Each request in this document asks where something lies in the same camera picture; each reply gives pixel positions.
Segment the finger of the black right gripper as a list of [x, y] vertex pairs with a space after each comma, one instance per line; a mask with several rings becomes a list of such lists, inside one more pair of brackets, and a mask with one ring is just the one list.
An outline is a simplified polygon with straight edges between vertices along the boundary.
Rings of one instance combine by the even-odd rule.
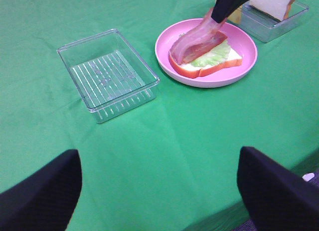
[[221, 23], [230, 14], [232, 14], [238, 7], [246, 3], [249, 0], [216, 0], [213, 8], [211, 18]]

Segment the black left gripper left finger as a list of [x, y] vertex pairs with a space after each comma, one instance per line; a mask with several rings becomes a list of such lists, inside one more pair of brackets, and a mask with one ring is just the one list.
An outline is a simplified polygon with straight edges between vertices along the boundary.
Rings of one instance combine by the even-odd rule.
[[82, 190], [79, 152], [69, 149], [0, 195], [2, 231], [64, 231]]

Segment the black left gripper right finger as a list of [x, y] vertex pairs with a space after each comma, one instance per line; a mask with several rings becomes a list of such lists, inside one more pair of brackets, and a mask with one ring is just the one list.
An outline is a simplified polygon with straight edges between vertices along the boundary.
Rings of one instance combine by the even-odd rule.
[[319, 189], [254, 147], [240, 150], [237, 187], [257, 230], [319, 229]]

